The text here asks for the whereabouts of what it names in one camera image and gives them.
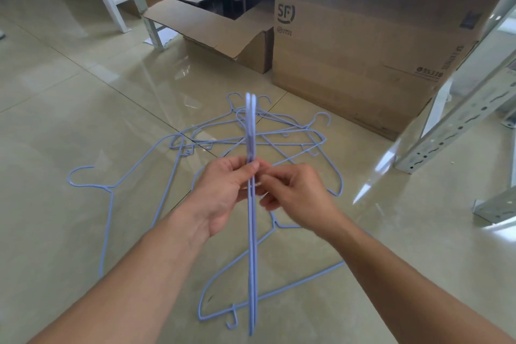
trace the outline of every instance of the closed cardboard box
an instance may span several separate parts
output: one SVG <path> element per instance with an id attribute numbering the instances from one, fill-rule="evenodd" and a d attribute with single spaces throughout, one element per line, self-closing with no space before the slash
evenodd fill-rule
<path id="1" fill-rule="evenodd" d="M 395 140 L 499 0 L 275 0 L 273 82 Z"/>
<path id="2" fill-rule="evenodd" d="M 145 17 L 259 73 L 272 67 L 274 0 L 165 0 Z"/>

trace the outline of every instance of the person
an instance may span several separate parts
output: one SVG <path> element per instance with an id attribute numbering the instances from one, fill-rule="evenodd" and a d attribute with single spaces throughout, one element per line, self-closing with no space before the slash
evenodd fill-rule
<path id="1" fill-rule="evenodd" d="M 399 343 L 516 343 L 437 287 L 346 217 L 309 165 L 273 167 L 262 159 L 211 161 L 183 203 L 149 230 L 86 295 L 31 344 L 152 343 L 209 237 L 247 198 L 256 176 L 260 205 L 282 207 L 342 256 Z"/>

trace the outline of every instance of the person's left hand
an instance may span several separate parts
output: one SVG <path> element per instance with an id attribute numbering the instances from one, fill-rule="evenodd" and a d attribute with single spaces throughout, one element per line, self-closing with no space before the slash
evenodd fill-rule
<path id="1" fill-rule="evenodd" d="M 206 165 L 184 204 L 194 207 L 200 219 L 207 221 L 210 237 L 214 236 L 228 222 L 235 204 L 247 198 L 247 181 L 271 167 L 260 158 L 246 164 L 244 155 L 214 159 Z M 265 194 L 260 185 L 255 192 Z"/>

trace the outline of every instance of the tile floor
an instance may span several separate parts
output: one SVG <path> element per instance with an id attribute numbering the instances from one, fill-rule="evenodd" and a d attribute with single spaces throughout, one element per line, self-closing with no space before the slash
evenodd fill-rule
<path id="1" fill-rule="evenodd" d="M 0 342 L 23 343 L 91 287 L 97 276 L 108 195 L 76 182 L 118 180 L 160 137 L 227 111 L 226 93 L 267 94 L 262 107 L 308 122 L 321 109 L 260 75 L 181 38 L 157 53 L 137 19 L 119 34 L 99 0 L 0 0 Z M 417 135 L 422 120 L 406 134 Z M 258 121 L 266 131 L 274 122 Z M 381 162 L 392 143 L 333 116 L 315 127 L 342 172 L 343 211 L 424 275 L 516 335 L 516 227 L 485 227 L 470 206 L 505 188 L 510 134 L 493 115 L 412 176 Z M 240 135 L 218 127 L 205 137 Z M 242 153 L 243 147 L 234 150 Z M 181 161 L 165 210 L 188 192 L 193 175 L 223 149 L 197 150 Z M 276 152 L 259 155 L 278 160 Z M 106 269 L 148 228 L 175 159 L 165 145 L 116 191 Z M 304 154 L 330 188 L 338 185 L 322 157 Z M 247 244 L 246 207 L 211 239 L 164 326 L 165 342 L 394 342 L 344 267 L 260 303 L 255 336 L 247 312 L 233 331 L 231 316 L 197 321 L 206 281 Z M 270 222 L 259 211 L 264 233 Z M 284 214 L 278 217 L 287 220 Z M 260 291 L 306 276 L 339 257 L 304 230 L 275 233 L 259 249 Z M 203 311 L 246 297 L 244 261 L 216 280 Z"/>

